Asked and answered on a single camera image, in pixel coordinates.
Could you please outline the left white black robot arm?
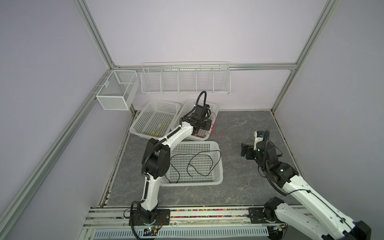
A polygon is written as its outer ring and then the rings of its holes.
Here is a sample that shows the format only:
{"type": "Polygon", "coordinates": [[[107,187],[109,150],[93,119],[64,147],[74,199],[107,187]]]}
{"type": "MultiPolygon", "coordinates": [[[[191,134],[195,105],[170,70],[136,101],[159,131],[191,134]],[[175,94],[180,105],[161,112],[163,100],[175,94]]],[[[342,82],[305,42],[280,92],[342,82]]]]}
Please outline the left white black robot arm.
{"type": "Polygon", "coordinates": [[[160,180],[171,166],[171,151],[187,137],[201,129],[208,131],[211,127],[211,110],[206,100],[207,92],[202,91],[192,110],[180,119],[176,129],[159,139],[148,140],[141,169],[145,178],[143,196],[140,201],[131,203],[131,219],[137,213],[136,216],[146,224],[155,221],[160,180]]]}

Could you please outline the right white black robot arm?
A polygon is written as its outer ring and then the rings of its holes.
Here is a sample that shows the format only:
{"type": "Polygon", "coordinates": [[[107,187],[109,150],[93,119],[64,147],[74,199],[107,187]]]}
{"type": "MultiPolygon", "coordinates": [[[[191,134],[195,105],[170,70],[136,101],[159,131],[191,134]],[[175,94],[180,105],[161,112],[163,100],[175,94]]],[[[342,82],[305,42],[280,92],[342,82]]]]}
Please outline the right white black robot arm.
{"type": "Polygon", "coordinates": [[[276,148],[264,140],[254,146],[242,144],[241,156],[253,160],[271,186],[283,196],[292,196],[315,219],[273,197],[258,214],[269,223],[277,221],[294,227],[312,240],[369,240],[372,230],[364,221],[354,221],[317,193],[291,165],[279,161],[276,148]]]}

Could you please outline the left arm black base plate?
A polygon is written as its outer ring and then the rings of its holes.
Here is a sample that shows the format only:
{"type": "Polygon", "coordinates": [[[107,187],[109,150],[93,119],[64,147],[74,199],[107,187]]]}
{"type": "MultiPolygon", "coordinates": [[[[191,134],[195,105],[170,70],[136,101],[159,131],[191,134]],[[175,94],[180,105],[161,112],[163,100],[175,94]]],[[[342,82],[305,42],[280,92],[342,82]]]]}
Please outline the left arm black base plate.
{"type": "Polygon", "coordinates": [[[130,224],[134,226],[144,225],[163,225],[168,226],[171,219],[170,209],[155,209],[153,211],[146,211],[144,209],[133,210],[130,218],[130,224]]]}

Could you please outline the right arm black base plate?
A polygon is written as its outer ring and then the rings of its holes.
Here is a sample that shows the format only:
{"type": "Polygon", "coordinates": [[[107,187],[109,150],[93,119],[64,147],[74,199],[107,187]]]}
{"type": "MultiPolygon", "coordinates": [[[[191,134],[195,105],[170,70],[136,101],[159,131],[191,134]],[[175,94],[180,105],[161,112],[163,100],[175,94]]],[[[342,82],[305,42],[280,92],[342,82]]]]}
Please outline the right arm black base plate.
{"type": "Polygon", "coordinates": [[[246,215],[251,221],[251,224],[266,224],[268,223],[266,215],[264,213],[264,207],[251,207],[248,208],[248,214],[246,215]]]}

